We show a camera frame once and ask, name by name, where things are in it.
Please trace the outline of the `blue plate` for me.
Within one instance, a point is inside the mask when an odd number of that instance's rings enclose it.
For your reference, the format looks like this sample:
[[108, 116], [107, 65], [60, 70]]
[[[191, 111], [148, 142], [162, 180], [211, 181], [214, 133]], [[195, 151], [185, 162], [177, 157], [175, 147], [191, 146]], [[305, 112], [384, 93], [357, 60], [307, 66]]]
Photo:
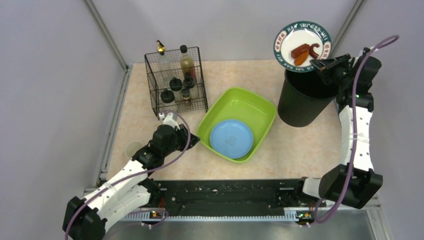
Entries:
[[235, 160], [244, 157], [252, 149], [252, 130], [242, 121], [227, 119], [214, 126], [209, 136], [210, 146], [219, 154]]

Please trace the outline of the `green-rimmed white plate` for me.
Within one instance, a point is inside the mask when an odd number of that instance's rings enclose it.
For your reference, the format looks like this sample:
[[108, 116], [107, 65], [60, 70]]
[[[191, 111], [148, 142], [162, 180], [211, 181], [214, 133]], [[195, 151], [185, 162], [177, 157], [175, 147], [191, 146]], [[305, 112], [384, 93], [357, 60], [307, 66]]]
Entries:
[[286, 70], [295, 73], [306, 73], [312, 71], [311, 56], [300, 66], [294, 65], [291, 51], [303, 44], [318, 43], [314, 51], [318, 53], [318, 60], [328, 59], [332, 51], [331, 35], [322, 25], [312, 21], [296, 21], [285, 26], [275, 37], [273, 43], [273, 54], [277, 62]]

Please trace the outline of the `black-lid shaker jar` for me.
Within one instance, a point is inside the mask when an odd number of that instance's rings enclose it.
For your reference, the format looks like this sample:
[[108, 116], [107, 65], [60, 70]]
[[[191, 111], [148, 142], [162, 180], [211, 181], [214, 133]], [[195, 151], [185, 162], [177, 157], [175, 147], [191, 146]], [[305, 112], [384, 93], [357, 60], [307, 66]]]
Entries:
[[190, 91], [192, 99], [196, 99], [199, 96], [197, 83], [188, 72], [184, 74], [183, 87]]
[[169, 81], [169, 88], [173, 91], [174, 93], [174, 97], [175, 97], [175, 101], [182, 101], [182, 89], [183, 89], [183, 82], [176, 77], [173, 77], [170, 81]]
[[176, 97], [172, 90], [168, 90], [167, 88], [165, 88], [160, 94], [160, 100], [161, 100], [161, 104], [159, 106], [160, 106], [161, 113], [168, 112], [168, 111], [171, 111], [174, 113], [178, 112]]

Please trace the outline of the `green plastic basin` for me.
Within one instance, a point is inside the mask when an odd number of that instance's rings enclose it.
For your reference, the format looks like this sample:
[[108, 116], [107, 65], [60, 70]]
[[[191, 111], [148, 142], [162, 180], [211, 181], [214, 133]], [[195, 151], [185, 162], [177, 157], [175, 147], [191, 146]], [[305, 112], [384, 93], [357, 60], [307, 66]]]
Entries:
[[[244, 88], [231, 87], [207, 111], [198, 125], [196, 135], [206, 148], [218, 156], [234, 163], [245, 163], [262, 144], [276, 115], [277, 109], [274, 104], [261, 95]], [[239, 120], [251, 129], [253, 146], [244, 157], [230, 159], [212, 149], [210, 144], [211, 131], [215, 125], [224, 120]]]

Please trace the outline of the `small pepper grinder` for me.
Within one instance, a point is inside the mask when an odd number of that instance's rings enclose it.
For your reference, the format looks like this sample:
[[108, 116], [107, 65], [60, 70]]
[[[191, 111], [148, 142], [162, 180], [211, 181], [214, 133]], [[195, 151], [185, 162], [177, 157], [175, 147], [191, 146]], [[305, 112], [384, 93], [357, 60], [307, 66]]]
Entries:
[[191, 102], [191, 92], [190, 92], [189, 89], [183, 88], [181, 90], [181, 96], [182, 96], [182, 99], [183, 99], [185, 106], [190, 106], [192, 104], [192, 102]]

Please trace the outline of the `pink mug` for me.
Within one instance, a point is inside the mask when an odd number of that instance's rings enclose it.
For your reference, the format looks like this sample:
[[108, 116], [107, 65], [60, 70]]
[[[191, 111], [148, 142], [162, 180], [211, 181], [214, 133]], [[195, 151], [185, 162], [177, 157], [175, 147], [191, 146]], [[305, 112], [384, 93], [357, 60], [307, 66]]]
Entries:
[[124, 154], [127, 158], [131, 159], [133, 155], [143, 146], [144, 144], [140, 141], [132, 141], [128, 143], [127, 146], [125, 147]]

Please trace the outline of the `black-lid shaker jar back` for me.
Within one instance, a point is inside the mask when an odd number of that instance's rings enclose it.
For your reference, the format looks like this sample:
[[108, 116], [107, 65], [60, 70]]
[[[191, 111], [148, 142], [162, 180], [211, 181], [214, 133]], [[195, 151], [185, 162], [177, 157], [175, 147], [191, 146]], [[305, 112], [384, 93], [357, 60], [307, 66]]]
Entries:
[[169, 88], [173, 91], [174, 93], [174, 97], [175, 97], [175, 101], [182, 101], [182, 89], [183, 89], [183, 82], [176, 77], [173, 77], [170, 81], [169, 81]]

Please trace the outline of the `clear gold-spout oil bottle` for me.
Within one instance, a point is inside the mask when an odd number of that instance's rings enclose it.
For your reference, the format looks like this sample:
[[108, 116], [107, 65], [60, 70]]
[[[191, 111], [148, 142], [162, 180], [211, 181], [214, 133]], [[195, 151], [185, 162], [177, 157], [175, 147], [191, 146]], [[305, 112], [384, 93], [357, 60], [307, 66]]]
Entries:
[[156, 42], [157, 42], [157, 51], [159, 53], [159, 58], [158, 58], [159, 72], [162, 76], [164, 85], [168, 86], [169, 82], [173, 79], [175, 75], [172, 70], [171, 59], [166, 53], [166, 47], [164, 46], [164, 44], [160, 40], [157, 40]]

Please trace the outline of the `brown sauce bottle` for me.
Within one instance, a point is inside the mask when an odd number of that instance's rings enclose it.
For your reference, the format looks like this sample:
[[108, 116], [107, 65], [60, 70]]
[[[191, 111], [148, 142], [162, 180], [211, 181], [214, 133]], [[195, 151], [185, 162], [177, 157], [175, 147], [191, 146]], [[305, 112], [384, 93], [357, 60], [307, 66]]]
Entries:
[[188, 76], [190, 76], [191, 78], [193, 78], [194, 82], [197, 83], [194, 59], [188, 53], [188, 48], [186, 45], [181, 45], [179, 49], [181, 52], [179, 63], [184, 77], [187, 78]]

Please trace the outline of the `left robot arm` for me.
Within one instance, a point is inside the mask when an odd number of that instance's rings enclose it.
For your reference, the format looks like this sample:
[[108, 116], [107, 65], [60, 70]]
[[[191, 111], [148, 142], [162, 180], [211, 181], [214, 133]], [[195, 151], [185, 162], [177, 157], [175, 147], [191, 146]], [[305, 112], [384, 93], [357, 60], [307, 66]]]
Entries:
[[62, 229], [65, 239], [101, 240], [110, 228], [138, 207], [147, 205], [159, 186], [149, 178], [167, 166], [165, 158], [179, 158], [200, 138], [184, 125], [160, 125], [152, 139], [130, 158], [110, 180], [90, 194], [73, 197], [66, 206]]

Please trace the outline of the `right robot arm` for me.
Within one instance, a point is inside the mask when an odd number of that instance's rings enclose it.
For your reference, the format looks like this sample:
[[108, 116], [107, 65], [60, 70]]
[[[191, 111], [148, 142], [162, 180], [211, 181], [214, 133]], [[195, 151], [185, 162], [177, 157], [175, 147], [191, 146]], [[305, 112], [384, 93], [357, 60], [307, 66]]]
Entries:
[[374, 98], [369, 92], [382, 63], [364, 55], [345, 54], [333, 59], [311, 60], [320, 80], [338, 88], [336, 102], [341, 123], [341, 160], [321, 178], [304, 177], [300, 192], [305, 198], [324, 199], [355, 209], [363, 208], [383, 185], [370, 156], [370, 123]]

